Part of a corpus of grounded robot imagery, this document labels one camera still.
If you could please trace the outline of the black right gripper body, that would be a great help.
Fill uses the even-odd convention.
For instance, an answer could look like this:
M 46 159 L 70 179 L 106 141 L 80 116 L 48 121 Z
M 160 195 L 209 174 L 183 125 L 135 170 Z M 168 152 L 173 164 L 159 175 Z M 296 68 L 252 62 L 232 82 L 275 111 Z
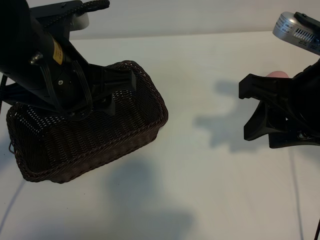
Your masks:
M 320 145 L 320 62 L 308 66 L 289 83 L 288 106 L 292 115 L 284 133 L 268 135 L 271 149 Z

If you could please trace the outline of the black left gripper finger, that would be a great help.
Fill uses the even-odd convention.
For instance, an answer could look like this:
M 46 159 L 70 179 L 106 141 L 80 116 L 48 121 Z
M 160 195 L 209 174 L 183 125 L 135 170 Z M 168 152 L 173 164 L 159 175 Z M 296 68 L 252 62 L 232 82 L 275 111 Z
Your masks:
M 109 96 L 116 91 L 136 91 L 136 76 L 131 69 L 101 68 L 100 97 Z
M 95 112 L 104 112 L 108 115 L 115 115 L 116 104 L 112 95 L 108 95 L 102 99 L 97 100 L 93 104 L 93 110 Z

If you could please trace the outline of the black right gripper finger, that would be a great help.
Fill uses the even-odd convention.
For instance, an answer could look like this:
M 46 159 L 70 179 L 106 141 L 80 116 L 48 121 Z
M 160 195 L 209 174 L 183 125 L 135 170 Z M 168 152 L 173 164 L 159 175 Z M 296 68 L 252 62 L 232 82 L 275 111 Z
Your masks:
M 248 74 L 238 85 L 238 97 L 240 99 L 256 99 L 260 101 L 287 101 L 290 88 L 296 77 L 262 77 Z
M 286 118 L 277 109 L 260 101 L 251 118 L 243 127 L 244 139 L 253 141 L 264 135 L 285 133 Z

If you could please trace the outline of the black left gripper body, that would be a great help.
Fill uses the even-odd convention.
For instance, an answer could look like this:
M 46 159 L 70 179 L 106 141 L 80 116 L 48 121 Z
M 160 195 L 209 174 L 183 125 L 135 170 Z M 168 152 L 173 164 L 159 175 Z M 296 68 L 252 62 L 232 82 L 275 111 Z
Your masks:
M 100 97 L 101 68 L 110 68 L 88 63 L 74 46 L 65 38 L 52 41 L 50 73 L 57 75 L 52 84 L 52 93 L 60 114 L 71 120 L 81 120 L 94 111 L 94 103 Z

